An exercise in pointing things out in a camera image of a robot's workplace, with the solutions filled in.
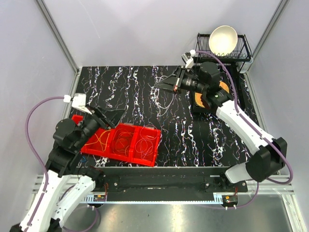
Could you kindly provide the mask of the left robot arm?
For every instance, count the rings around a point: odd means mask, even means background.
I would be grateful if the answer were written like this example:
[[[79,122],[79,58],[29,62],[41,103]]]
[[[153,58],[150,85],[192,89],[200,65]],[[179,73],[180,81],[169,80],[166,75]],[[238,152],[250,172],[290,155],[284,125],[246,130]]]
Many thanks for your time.
[[[126,112],[89,105],[86,109],[88,112],[79,123],[66,118],[56,125],[42,184],[30,210],[20,223],[11,227],[12,232],[60,232],[81,200],[91,191],[104,187],[103,172],[88,168],[75,186],[60,198],[81,159],[83,146],[99,129],[116,128]]]

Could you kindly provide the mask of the red divided plastic bin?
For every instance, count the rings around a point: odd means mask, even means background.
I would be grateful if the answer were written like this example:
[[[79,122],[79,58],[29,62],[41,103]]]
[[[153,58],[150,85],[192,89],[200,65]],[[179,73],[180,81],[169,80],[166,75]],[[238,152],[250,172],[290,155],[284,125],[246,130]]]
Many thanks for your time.
[[[114,129],[98,129],[82,153],[153,167],[161,130],[120,123]]]

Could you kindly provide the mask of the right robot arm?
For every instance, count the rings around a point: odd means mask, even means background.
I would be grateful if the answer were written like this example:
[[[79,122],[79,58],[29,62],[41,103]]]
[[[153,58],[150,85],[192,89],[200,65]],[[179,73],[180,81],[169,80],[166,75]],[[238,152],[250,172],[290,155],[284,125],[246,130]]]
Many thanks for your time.
[[[200,94],[204,107],[225,122],[249,149],[252,155],[249,161],[236,164],[220,175],[219,186],[223,191],[231,191],[246,180],[260,183],[285,166],[287,142],[265,132],[240,109],[222,87],[221,73],[214,62],[204,62],[196,71],[179,66],[155,87],[175,94],[182,90]]]

